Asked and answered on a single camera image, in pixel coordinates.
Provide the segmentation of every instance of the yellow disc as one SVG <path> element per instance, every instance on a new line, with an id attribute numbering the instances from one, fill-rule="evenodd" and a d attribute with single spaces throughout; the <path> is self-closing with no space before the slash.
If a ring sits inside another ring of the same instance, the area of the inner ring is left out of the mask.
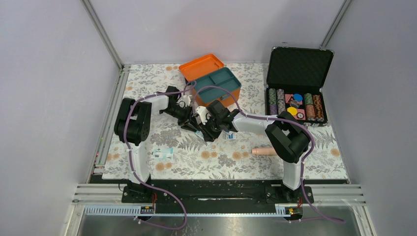
<path id="1" fill-rule="evenodd" d="M 287 112 L 289 112 L 293 116 L 297 115 L 297 109 L 295 109 L 294 107 L 287 108 Z"/>

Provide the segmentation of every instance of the metal floor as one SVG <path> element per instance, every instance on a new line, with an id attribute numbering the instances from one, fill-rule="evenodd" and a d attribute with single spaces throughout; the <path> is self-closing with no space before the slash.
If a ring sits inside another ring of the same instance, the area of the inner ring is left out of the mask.
<path id="1" fill-rule="evenodd" d="M 79 236 L 269 236 L 269 235 L 310 235 L 310 236 L 355 236 L 360 235 L 352 209 L 347 206 L 321 207 L 320 211 L 347 222 L 344 225 L 326 220 L 313 220 L 301 223 L 282 223 L 277 217 L 189 217 L 188 224 L 179 231 L 159 229 L 138 224 L 129 216 L 84 215 Z M 303 218 L 316 217 L 309 207 L 304 207 Z M 153 223 L 176 226 L 182 224 L 182 217 L 153 217 Z"/>

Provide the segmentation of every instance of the poker chip set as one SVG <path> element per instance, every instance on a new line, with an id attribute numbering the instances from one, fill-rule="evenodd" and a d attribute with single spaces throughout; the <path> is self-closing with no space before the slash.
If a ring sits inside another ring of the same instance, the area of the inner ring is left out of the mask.
<path id="1" fill-rule="evenodd" d="M 328 123 L 321 88 L 333 51 L 274 47 L 269 61 L 266 114 L 289 112 L 304 125 Z"/>
<path id="2" fill-rule="evenodd" d="M 320 95 L 306 93 L 304 96 L 285 94 L 283 89 L 268 89 L 268 115 L 279 115 L 289 112 L 295 119 L 308 121 L 325 121 L 325 115 Z"/>

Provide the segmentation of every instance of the floral tablecloth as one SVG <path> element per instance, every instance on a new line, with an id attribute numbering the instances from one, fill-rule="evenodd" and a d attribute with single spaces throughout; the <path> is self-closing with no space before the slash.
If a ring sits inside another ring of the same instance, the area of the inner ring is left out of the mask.
<path id="1" fill-rule="evenodd" d="M 179 64 L 139 64 L 131 67 L 123 97 L 138 99 L 168 85 L 184 87 Z M 267 64 L 239 63 L 227 66 L 240 80 L 239 104 L 249 113 L 265 114 L 265 77 Z M 316 145 L 305 162 L 306 178 L 347 178 L 332 127 L 308 127 Z M 183 130 L 177 119 L 167 115 L 151 118 L 146 149 L 153 179 L 281 179 L 283 161 L 278 156 L 252 155 L 254 147 L 270 147 L 266 136 L 238 132 L 235 140 L 224 135 L 212 143 Z M 174 148 L 171 161 L 151 157 L 154 148 Z M 103 172 L 103 179 L 128 178 L 128 155 L 125 145 L 113 134 Z"/>

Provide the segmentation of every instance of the white wall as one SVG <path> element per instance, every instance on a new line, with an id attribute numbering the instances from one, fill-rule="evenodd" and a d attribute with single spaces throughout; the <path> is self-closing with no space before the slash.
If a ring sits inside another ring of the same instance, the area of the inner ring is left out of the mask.
<path id="1" fill-rule="evenodd" d="M 56 236 L 117 69 L 79 0 L 0 3 L 0 235 Z"/>
<path id="2" fill-rule="evenodd" d="M 271 48 L 318 48 L 343 0 L 92 0 L 125 63 L 180 63 L 207 53 L 267 62 Z"/>
<path id="3" fill-rule="evenodd" d="M 378 236 L 415 235 L 417 1 L 357 0 L 329 48 L 326 107 Z"/>

